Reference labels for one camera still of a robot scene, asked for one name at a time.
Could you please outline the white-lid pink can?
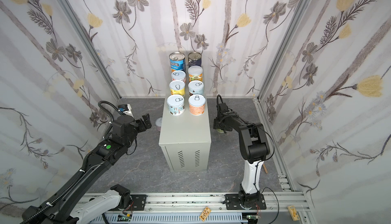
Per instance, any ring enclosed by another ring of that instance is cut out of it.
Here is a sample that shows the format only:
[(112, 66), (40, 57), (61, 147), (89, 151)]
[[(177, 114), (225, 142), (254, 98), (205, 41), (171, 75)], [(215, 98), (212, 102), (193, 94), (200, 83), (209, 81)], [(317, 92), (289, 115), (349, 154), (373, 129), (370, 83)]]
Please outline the white-lid pink can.
[(183, 70), (174, 70), (171, 73), (172, 81), (183, 81), (186, 83), (186, 73)]
[(163, 118), (162, 117), (157, 118), (156, 121), (155, 121), (156, 129), (158, 131), (161, 131), (162, 122), (163, 122)]

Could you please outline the white-lid teal can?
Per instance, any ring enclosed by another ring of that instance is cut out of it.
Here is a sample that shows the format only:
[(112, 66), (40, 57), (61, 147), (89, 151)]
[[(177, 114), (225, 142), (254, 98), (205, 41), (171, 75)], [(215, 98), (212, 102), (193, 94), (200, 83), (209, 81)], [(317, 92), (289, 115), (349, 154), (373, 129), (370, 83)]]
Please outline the white-lid teal can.
[(182, 115), (185, 107), (184, 107), (184, 97), (180, 94), (173, 94), (168, 97), (167, 105), (169, 109), (169, 113), (173, 116)]

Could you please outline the white-lid grey can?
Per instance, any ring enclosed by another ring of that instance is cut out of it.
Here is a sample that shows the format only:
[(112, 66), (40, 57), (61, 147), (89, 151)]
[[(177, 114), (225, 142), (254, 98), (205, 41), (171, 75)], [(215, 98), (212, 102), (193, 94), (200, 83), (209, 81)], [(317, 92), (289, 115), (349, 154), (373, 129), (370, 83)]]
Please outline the white-lid grey can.
[(188, 84), (189, 95), (203, 95), (204, 94), (204, 83), (202, 81), (194, 80)]

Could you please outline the white-lid yellow can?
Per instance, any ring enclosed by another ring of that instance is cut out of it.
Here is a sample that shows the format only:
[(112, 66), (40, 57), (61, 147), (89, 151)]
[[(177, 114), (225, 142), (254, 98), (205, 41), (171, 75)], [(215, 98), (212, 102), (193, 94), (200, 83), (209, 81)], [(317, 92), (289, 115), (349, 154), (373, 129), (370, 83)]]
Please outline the white-lid yellow can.
[(185, 83), (180, 80), (171, 81), (169, 84), (171, 95), (179, 94), (185, 96)]

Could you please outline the green orange label can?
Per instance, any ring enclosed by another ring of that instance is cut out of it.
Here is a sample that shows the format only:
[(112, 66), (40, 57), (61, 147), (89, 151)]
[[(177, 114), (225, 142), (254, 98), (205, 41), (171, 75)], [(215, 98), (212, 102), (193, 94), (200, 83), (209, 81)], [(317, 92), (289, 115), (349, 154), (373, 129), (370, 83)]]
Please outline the green orange label can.
[(188, 68), (189, 81), (203, 81), (203, 68), (201, 66), (191, 66)]

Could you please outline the white-lid pink can front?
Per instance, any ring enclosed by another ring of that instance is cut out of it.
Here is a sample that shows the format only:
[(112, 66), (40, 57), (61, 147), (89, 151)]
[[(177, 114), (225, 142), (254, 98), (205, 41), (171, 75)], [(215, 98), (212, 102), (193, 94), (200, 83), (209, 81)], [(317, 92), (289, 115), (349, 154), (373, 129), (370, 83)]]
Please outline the white-lid pink can front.
[(174, 70), (171, 73), (172, 81), (183, 81), (186, 83), (186, 73), (183, 70)]

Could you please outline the dark can with gold lid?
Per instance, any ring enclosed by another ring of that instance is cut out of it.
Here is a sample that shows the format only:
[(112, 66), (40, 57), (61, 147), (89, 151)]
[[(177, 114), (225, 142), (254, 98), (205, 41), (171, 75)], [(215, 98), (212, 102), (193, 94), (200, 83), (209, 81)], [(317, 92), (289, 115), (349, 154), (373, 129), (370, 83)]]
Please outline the dark can with gold lid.
[(188, 67), (202, 66), (202, 54), (198, 52), (191, 52), (188, 54)]

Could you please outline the blue label soup can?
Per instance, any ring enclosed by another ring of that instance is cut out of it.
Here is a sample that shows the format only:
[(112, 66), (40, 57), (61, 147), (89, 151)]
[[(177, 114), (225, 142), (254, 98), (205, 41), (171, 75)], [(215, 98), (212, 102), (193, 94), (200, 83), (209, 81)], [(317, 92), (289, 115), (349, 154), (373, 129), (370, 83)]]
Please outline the blue label soup can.
[(185, 55), (181, 52), (174, 52), (169, 55), (171, 72), (186, 71)]

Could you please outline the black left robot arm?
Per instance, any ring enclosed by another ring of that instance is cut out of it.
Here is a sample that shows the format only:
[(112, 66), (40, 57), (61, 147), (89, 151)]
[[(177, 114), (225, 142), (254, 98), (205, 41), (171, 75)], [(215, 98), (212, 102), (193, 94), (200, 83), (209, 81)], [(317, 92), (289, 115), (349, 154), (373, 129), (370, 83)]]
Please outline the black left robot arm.
[(110, 118), (103, 140), (83, 158), (80, 169), (59, 191), (40, 206), (25, 210), (24, 224), (84, 224), (108, 210), (127, 209), (133, 204), (129, 190), (117, 184), (85, 206), (76, 206), (101, 175), (127, 154), (131, 146), (137, 145), (137, 135), (152, 127), (149, 114), (135, 120), (110, 102), (100, 101), (98, 106)]

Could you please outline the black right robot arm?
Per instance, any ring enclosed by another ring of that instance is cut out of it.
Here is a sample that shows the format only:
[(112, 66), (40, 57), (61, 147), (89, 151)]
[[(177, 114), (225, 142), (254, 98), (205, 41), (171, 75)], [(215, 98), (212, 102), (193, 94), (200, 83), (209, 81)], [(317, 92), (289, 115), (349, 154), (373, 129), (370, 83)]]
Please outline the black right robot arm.
[(236, 131), (240, 154), (244, 159), (244, 175), (238, 197), (226, 197), (227, 209), (265, 210), (266, 204), (259, 181), (264, 162), (273, 156), (267, 139), (270, 135), (265, 131), (263, 124), (242, 119), (227, 106), (221, 95), (216, 97), (216, 108), (217, 116), (213, 121), (213, 128), (224, 133)]

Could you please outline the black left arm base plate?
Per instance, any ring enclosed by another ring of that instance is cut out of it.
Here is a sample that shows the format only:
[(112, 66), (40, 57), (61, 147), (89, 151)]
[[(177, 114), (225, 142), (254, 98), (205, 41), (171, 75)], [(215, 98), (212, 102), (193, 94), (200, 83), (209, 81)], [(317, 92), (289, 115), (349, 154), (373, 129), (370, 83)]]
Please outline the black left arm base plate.
[(131, 200), (132, 202), (128, 208), (129, 211), (144, 211), (147, 202), (146, 194), (132, 194)]

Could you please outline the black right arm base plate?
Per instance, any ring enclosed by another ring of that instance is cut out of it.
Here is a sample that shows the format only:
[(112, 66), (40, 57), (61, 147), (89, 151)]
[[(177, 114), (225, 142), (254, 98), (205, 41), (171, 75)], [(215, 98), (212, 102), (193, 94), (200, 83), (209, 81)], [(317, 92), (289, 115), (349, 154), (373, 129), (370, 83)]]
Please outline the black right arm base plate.
[(254, 193), (243, 195), (241, 193), (228, 193), (223, 204), (227, 210), (266, 210), (266, 201), (262, 194)]

